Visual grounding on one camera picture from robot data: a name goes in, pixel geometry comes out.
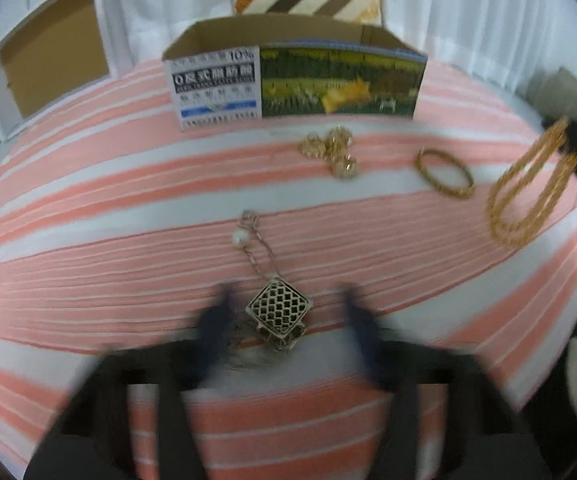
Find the gold necklace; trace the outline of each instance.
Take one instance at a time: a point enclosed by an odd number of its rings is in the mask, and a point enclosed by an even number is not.
[[[274,351],[288,351],[304,334],[306,328],[303,317],[311,309],[313,302],[282,277],[275,254],[260,232],[259,222],[259,213],[244,211],[237,223],[238,230],[232,236],[233,245],[244,251],[253,270],[267,282],[246,306],[245,312],[254,322],[257,333],[270,343]],[[253,240],[266,250],[273,272],[262,270],[251,251]]]
[[[544,190],[524,218],[514,222],[502,220],[502,213],[511,201],[533,182],[547,160],[565,144],[567,126],[568,119],[566,118],[554,123],[520,157],[520,160],[508,168],[491,187],[488,201],[486,202],[486,215],[489,219],[491,235],[499,243],[511,248],[524,247],[536,236],[544,222],[553,212],[577,166],[576,153],[568,153],[560,158]],[[518,181],[506,194],[500,197],[502,188],[518,176],[532,161],[533,163],[526,172],[518,178]]]

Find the open cardboard box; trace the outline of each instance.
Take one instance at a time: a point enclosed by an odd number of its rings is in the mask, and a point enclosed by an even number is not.
[[[182,129],[291,114],[412,116],[426,65],[383,28],[279,13],[195,23],[162,59]]]

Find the pink and white striped cloth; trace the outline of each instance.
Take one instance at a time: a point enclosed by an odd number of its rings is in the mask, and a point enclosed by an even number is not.
[[[353,131],[361,163],[350,182],[297,150],[337,123]],[[387,399],[361,379],[341,283],[358,284],[383,324],[471,348],[521,405],[577,318],[577,180],[527,247],[508,250],[488,233],[488,189],[535,137],[482,85],[437,62],[413,121],[295,117],[181,132],[160,62],[84,92],[30,126],[0,165],[1,460],[21,478],[104,348],[192,325],[219,283],[238,282],[243,301],[264,285],[230,241],[249,208],[264,214],[280,269],[315,306],[286,361],[220,369],[187,397],[211,478],[363,478]],[[446,198],[416,174],[422,146],[470,166],[472,200]],[[453,170],[438,161],[434,171]],[[549,174],[512,214],[534,203]],[[422,392],[428,478],[443,397]],[[139,472],[156,479],[156,392],[132,394]]]

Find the gold chain necklace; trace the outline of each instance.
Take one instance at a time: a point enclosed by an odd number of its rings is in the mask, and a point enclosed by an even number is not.
[[[567,126],[568,119],[566,118],[562,118],[553,124],[533,143],[520,160],[508,168],[491,187],[488,201],[486,202],[486,215],[489,219],[491,235],[499,243],[511,248],[524,247],[535,237],[553,212],[577,166],[576,153],[568,153],[560,158],[544,190],[524,218],[514,222],[502,220],[502,213],[511,201],[533,182],[547,160],[565,144]],[[524,171],[532,161],[532,165],[518,178],[518,181],[510,190],[500,196],[502,188]]]

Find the box flap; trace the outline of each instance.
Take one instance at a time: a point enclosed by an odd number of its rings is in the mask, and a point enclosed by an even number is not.
[[[269,12],[197,22],[164,51],[162,59],[291,40],[345,41],[417,52],[389,31],[374,25],[341,22],[329,16]]]

